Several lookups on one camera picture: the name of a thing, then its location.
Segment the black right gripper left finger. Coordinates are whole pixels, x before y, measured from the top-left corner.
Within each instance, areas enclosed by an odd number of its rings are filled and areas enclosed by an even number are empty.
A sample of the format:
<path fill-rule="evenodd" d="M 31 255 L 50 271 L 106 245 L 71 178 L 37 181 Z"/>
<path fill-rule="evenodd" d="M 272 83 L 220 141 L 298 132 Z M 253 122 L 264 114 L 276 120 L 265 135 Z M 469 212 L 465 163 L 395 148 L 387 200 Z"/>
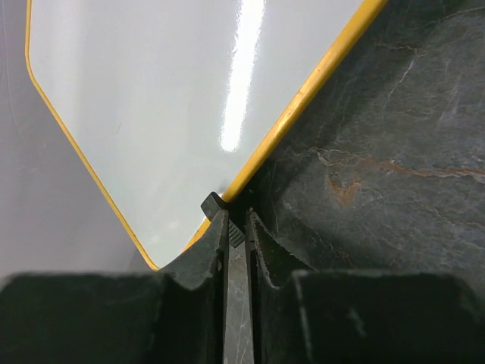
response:
<path fill-rule="evenodd" d="M 163 268 L 152 363 L 222 363 L 227 308 L 229 214 Z"/>

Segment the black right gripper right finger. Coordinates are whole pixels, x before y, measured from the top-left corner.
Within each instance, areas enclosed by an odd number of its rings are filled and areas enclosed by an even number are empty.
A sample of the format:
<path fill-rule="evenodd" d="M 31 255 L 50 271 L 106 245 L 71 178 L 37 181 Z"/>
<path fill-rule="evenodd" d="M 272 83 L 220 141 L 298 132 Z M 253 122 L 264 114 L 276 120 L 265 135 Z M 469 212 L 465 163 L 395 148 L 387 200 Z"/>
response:
<path fill-rule="evenodd" d="M 318 272 L 246 213 L 246 262 L 256 363 L 314 363 L 300 280 Z"/>

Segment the yellow-framed whiteboard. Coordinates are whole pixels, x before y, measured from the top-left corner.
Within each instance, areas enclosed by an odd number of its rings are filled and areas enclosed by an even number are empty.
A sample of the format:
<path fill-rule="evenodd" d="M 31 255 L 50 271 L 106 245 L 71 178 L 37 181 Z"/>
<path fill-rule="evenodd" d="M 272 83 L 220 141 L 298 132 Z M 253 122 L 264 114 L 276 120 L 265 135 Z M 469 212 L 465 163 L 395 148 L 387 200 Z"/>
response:
<path fill-rule="evenodd" d="M 204 234 L 382 1 L 29 1 L 31 80 L 145 261 Z"/>

